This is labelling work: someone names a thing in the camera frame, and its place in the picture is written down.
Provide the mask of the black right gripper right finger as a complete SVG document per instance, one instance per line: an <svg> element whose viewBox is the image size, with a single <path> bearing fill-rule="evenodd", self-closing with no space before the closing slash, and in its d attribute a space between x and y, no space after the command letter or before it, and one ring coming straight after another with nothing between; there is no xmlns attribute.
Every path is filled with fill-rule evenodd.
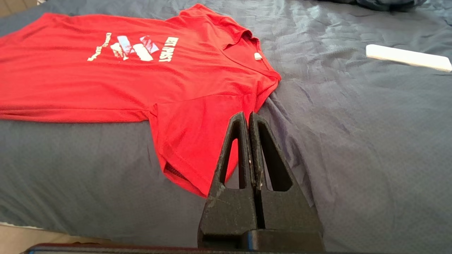
<svg viewBox="0 0 452 254"><path fill-rule="evenodd" d="M259 227L321 233L318 215L308 204L270 126L257 113L250 114L249 136Z"/></svg>

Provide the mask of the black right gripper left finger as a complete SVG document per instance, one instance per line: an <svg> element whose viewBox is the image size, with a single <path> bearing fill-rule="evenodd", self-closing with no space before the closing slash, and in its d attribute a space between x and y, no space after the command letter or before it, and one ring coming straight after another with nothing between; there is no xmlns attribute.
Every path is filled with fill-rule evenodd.
<svg viewBox="0 0 452 254"><path fill-rule="evenodd" d="M234 140L238 143L238 189L225 185ZM247 246L244 235L258 227L254 178L248 126L240 112L228 124L197 230L198 247Z"/></svg>

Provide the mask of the red printed t-shirt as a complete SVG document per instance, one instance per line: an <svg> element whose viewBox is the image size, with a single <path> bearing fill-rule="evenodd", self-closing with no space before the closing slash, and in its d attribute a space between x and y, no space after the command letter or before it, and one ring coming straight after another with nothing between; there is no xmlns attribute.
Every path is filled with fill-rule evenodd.
<svg viewBox="0 0 452 254"><path fill-rule="evenodd" d="M0 119L149 121L163 173L203 197L229 120L280 80L249 29L202 4L167 20L46 13L0 37Z"/></svg>

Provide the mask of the flat white remote control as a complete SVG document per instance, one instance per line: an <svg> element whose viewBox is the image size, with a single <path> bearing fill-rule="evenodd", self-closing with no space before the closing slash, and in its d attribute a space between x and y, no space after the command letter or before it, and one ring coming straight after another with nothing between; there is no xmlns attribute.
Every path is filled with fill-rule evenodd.
<svg viewBox="0 0 452 254"><path fill-rule="evenodd" d="M417 53L411 50L389 48L370 44L366 46L366 56L371 59L387 60L410 66L426 67L438 71L452 72L452 63L445 56Z"/></svg>

